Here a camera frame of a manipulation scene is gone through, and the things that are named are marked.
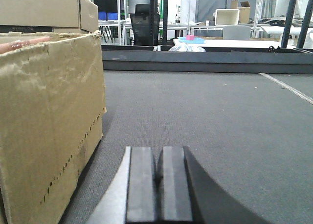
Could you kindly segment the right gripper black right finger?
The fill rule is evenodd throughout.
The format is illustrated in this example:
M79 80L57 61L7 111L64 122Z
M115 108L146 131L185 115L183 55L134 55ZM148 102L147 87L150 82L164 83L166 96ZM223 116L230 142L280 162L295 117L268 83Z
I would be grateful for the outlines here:
M188 147L163 147L158 173L161 224L266 224L204 170Z

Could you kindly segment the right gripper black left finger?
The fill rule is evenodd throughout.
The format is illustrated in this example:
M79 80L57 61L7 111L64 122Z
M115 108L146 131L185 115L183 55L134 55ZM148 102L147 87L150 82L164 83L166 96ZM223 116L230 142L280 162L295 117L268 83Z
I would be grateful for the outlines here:
M155 163L150 147L125 148L122 162L87 224L157 221Z

